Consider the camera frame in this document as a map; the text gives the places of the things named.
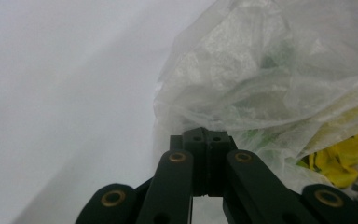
white surface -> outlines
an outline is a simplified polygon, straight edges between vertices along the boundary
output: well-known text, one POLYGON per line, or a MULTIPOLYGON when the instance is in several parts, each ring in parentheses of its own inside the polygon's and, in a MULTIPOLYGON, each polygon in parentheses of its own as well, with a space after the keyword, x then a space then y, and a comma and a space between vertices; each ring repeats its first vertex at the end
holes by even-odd
POLYGON ((154 173, 159 71, 212 2, 0 1, 0 223, 74 223, 154 173))

plastic bag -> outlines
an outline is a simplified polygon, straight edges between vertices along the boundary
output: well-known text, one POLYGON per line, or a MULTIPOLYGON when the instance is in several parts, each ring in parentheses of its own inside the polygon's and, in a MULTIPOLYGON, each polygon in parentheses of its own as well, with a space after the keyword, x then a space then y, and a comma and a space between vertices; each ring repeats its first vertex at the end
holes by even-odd
POLYGON ((290 189, 328 184, 296 163, 358 133, 358 1, 217 1, 175 40, 155 113, 158 154, 202 126, 290 189))

